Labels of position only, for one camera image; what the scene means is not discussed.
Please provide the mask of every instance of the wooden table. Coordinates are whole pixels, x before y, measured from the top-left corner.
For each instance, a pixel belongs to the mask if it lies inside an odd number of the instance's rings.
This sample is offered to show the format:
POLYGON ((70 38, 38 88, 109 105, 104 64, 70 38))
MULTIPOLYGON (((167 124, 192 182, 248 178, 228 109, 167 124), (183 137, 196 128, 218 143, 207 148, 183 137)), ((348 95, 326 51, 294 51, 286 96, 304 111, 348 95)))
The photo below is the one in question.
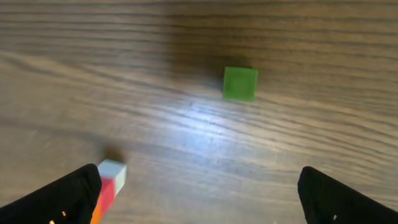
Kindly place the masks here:
POLYGON ((0 0, 0 205, 116 147, 127 183, 103 223, 305 223, 303 166, 397 210, 397 12, 0 0), (255 102, 221 99, 227 65, 259 69, 255 102))

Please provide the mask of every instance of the white block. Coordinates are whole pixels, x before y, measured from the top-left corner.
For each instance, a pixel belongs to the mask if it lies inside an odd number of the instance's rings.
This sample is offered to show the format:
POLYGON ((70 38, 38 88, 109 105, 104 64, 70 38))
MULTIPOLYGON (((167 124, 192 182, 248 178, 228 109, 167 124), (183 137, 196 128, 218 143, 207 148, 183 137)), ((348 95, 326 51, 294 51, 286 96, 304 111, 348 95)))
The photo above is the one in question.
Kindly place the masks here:
POLYGON ((126 183, 126 167, 127 165, 110 159, 105 159, 98 165, 99 176, 114 179, 115 196, 126 183))

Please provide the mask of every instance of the green cube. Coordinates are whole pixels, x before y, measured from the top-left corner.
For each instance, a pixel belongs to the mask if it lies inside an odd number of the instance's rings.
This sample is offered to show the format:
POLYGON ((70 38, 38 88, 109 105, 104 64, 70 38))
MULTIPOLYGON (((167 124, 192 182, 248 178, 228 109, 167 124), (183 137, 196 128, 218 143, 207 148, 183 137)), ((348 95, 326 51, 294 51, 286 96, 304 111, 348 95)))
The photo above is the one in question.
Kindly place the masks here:
POLYGON ((258 74, 253 68, 225 67, 223 98, 254 101, 258 74))

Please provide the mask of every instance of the black object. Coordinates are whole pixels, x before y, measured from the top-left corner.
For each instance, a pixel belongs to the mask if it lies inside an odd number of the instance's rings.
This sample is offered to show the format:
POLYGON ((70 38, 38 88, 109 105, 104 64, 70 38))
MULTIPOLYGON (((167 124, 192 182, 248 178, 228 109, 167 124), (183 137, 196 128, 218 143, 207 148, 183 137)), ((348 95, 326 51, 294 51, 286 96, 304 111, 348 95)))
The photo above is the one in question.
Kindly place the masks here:
POLYGON ((88 164, 0 208, 0 223, 90 224, 100 190, 97 166, 88 164))
POLYGON ((398 223, 398 213, 337 180, 304 167, 298 194, 308 224, 398 223))

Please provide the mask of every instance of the brown wood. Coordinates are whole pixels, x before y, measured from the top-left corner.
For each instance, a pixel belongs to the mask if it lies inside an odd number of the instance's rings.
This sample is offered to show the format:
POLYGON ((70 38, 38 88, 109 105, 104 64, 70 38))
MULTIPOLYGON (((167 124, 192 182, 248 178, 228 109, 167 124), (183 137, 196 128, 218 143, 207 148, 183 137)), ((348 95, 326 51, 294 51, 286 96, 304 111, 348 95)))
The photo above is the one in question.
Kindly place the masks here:
POLYGON ((398 210, 397 97, 397 1, 0 0, 0 205, 115 146, 103 223, 305 223, 303 166, 398 210))

